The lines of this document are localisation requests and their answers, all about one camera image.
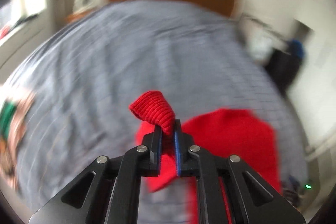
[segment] white object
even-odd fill
[[[84,11],[94,9],[98,6],[98,0],[75,0],[73,13],[78,14]]]
[[[249,17],[240,20],[240,30],[244,34],[248,54],[260,65],[268,63],[274,49],[281,51],[285,49],[285,42],[266,26]]]
[[[6,101],[6,97],[0,93],[0,113],[2,112],[2,108],[5,104],[5,101]]]

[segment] black gripper frame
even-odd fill
[[[134,147],[117,158],[98,157],[38,210],[29,224],[137,223],[141,177],[159,175],[161,136],[161,128],[155,126],[142,140],[145,151]],[[196,179],[199,224],[305,223],[241,158],[217,157],[202,147],[190,149],[194,140],[182,132],[179,120],[174,144],[178,175]]]

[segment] red fabric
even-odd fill
[[[227,200],[227,195],[226,195],[226,192],[225,192],[223,180],[219,180],[219,183],[220,183],[220,188],[222,190],[223,199],[224,199],[224,203],[225,203],[225,210],[226,210],[226,216],[227,216],[228,224],[232,224],[229,201]]]
[[[2,29],[0,29],[0,39],[4,38],[8,33],[11,27],[9,25],[4,26]]]
[[[154,124],[161,126],[164,132],[161,173],[157,178],[147,178],[150,191],[157,191],[177,177],[172,144],[175,114],[159,91],[149,91],[141,95],[130,105],[130,110],[136,117],[145,121],[136,134],[137,144],[141,144],[145,134],[153,132]],[[249,110],[218,109],[185,122],[182,124],[182,131],[192,135],[197,145],[209,150],[213,155],[220,157],[239,155],[280,192],[273,129],[254,117]],[[197,224],[194,182],[190,184],[189,198],[192,201],[189,208],[193,216],[191,223]]]

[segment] bed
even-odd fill
[[[134,146],[128,105],[161,90],[182,122],[249,108],[273,126],[281,180],[307,179],[300,132],[264,70],[246,54],[237,0],[109,0],[29,56],[7,83],[36,92],[17,153],[19,194],[36,211],[97,156]],[[184,180],[148,194],[138,223],[184,223]]]

